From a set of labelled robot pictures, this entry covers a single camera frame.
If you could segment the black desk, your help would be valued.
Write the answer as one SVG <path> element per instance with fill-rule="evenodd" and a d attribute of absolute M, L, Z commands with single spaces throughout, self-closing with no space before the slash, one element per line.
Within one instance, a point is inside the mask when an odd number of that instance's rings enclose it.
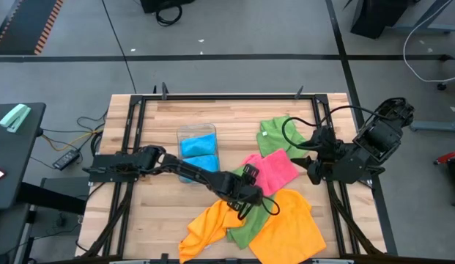
<path fill-rule="evenodd" d="M 10 208 L 16 202 L 23 177 L 37 138 L 46 109 L 44 103 L 27 103 L 30 113 L 16 133 L 0 126 L 0 210 Z M 12 104 L 0 104 L 0 119 L 13 109 Z"/>

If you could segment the blue microfiber towel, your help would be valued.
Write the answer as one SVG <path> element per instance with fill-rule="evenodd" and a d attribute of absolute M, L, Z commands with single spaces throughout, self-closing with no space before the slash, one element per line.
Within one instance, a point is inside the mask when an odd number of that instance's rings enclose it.
<path fill-rule="evenodd" d="M 191 137 L 180 142 L 181 155 L 193 157 L 200 155 L 214 155 L 217 151 L 217 139 L 214 133 Z"/>
<path fill-rule="evenodd" d="M 216 155 L 202 155 L 185 158 L 184 162 L 198 166 L 210 172 L 218 172 L 220 169 L 218 156 Z"/>

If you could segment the mint green stapler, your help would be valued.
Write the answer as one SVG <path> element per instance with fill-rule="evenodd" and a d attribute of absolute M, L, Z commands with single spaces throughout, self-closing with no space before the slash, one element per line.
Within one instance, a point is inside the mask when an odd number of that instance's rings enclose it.
<path fill-rule="evenodd" d="M 23 121 L 31 112 L 31 108 L 25 104 L 18 104 L 0 120 L 0 126 L 7 132 L 16 133 Z"/>

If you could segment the red and black chair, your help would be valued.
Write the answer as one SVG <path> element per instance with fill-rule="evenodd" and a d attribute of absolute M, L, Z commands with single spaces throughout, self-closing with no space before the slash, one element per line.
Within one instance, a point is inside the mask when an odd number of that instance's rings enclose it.
<path fill-rule="evenodd" d="M 455 186 L 455 152 L 447 153 L 435 159 L 434 165 L 446 165 L 448 175 Z"/>

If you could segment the grey table foot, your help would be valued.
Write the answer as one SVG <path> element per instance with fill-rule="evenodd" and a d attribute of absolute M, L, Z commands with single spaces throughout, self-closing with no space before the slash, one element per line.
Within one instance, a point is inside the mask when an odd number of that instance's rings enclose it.
<path fill-rule="evenodd" d="M 455 132 L 455 121 L 436 122 L 436 121 L 413 121 L 410 125 L 412 131 L 445 131 Z"/>

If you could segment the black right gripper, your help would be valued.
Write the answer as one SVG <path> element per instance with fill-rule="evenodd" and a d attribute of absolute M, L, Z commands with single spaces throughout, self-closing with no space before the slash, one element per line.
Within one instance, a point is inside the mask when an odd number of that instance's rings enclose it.
<path fill-rule="evenodd" d="M 334 129 L 330 126 L 317 128 L 311 137 L 317 158 L 312 161 L 305 158 L 291 158 L 291 162 L 307 169 L 307 175 L 314 185 L 319 185 L 322 179 L 333 179 L 333 165 L 344 156 L 345 143 L 336 138 Z"/>

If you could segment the green microfiber towel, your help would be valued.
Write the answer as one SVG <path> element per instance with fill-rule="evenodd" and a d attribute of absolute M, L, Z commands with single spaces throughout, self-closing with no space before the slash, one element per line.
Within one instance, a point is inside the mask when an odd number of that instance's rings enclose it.
<path fill-rule="evenodd" d="M 289 158 L 302 158 L 308 151 L 292 146 L 282 134 L 282 125 L 289 115 L 274 117 L 271 120 L 260 122 L 260 129 L 256 135 L 259 151 L 266 157 L 277 150 L 284 150 Z"/>
<path fill-rule="evenodd" d="M 247 248 L 270 218 L 269 211 L 272 213 L 278 211 L 272 199 L 275 199 L 275 195 L 264 198 L 265 205 L 254 206 L 245 217 L 243 226 L 228 229 L 226 233 L 228 241 L 236 243 L 239 249 Z"/>

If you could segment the clear plastic bin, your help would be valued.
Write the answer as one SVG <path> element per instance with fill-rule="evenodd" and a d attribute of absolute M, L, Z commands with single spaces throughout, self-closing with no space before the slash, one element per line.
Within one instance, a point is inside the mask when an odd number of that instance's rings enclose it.
<path fill-rule="evenodd" d="M 214 133 L 217 139 L 217 133 L 216 133 L 216 128 L 213 124 L 210 123 L 203 123 L 203 124 L 196 124 L 196 125 L 186 125 L 182 126 L 177 130 L 177 140 L 178 140 L 178 156 L 180 159 L 184 161 L 185 158 L 191 158 L 191 157 L 184 157 L 181 155 L 181 148 L 180 148 L 180 142 L 184 139 L 188 139 L 191 137 L 196 137 L 196 136 L 203 136 L 209 133 Z M 217 141 L 217 151 L 216 154 L 218 156 L 219 160 L 219 155 L 218 155 L 218 141 Z"/>

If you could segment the black furniture base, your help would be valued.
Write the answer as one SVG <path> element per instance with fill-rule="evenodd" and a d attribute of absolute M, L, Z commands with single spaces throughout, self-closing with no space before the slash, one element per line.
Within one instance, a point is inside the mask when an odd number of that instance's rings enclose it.
<path fill-rule="evenodd" d="M 409 7 L 410 2 L 418 3 L 420 0 L 357 1 L 350 32 L 361 37 L 375 40 L 387 28 L 401 32 L 412 32 L 413 30 L 443 34 L 455 32 L 453 25 L 434 23 L 453 0 L 434 0 L 428 10 L 413 25 L 402 25 L 397 22 Z"/>

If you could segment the black box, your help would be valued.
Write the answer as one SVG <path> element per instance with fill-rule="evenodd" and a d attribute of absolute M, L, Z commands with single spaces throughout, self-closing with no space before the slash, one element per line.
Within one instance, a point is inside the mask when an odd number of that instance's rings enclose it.
<path fill-rule="evenodd" d="M 194 1 L 195 0 L 139 0 L 145 13 L 154 13 L 172 7 L 181 7 L 185 4 L 191 4 Z"/>

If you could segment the black power adapter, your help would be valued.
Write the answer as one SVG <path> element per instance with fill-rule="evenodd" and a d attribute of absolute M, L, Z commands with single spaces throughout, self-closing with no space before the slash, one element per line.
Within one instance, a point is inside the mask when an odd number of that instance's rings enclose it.
<path fill-rule="evenodd" d="M 79 157 L 80 153 L 78 151 L 69 150 L 53 163 L 53 168 L 62 171 L 71 165 L 74 161 L 76 161 Z"/>

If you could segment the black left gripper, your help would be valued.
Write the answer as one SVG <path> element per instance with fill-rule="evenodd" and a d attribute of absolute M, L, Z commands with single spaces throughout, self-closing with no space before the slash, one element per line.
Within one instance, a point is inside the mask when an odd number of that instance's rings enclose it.
<path fill-rule="evenodd" d="M 220 172 L 222 184 L 219 197 L 229 203 L 229 207 L 237 212 L 237 218 L 243 220 L 254 207 L 262 203 L 263 190 L 256 186 L 259 170 L 246 164 L 241 176 L 233 172 Z"/>

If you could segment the black mat with striped edge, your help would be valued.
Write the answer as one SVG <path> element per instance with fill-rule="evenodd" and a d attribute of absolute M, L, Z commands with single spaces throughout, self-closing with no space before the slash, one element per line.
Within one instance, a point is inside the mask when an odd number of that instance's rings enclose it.
<path fill-rule="evenodd" d="M 0 56 L 40 55 L 65 0 L 15 0 L 0 26 Z"/>

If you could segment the orange microfiber towel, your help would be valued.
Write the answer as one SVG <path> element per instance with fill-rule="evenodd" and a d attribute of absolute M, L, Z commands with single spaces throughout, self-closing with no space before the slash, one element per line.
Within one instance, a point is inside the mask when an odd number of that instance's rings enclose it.
<path fill-rule="evenodd" d="M 227 202 L 216 201 L 188 225 L 188 235 L 178 245 L 180 263 L 192 260 L 206 246 L 224 238 L 228 229 L 242 227 L 244 222 Z"/>
<path fill-rule="evenodd" d="M 299 192 L 283 188 L 275 201 L 280 213 L 271 216 L 249 243 L 262 264 L 299 264 L 326 249 L 311 206 Z"/>

